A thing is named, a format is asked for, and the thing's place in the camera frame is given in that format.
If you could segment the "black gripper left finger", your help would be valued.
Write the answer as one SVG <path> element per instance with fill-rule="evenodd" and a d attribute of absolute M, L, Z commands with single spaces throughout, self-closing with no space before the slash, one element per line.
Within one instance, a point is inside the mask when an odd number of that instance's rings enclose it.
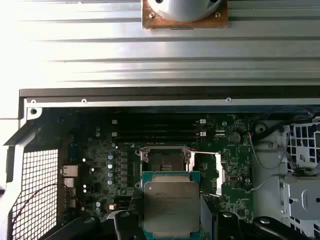
<path fill-rule="evenodd" d="M 128 210 L 114 211 L 101 222 L 94 216 L 80 216 L 46 240 L 142 240 L 143 199 L 133 198 Z"/>

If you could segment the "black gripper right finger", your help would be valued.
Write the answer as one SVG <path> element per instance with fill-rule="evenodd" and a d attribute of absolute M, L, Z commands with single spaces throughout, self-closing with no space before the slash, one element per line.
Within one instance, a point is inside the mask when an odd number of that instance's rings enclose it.
<path fill-rule="evenodd" d="M 219 210 L 208 195 L 200 195 L 200 228 L 206 240 L 286 240 L 286 226 L 260 216 L 247 223 L 233 212 Z"/>

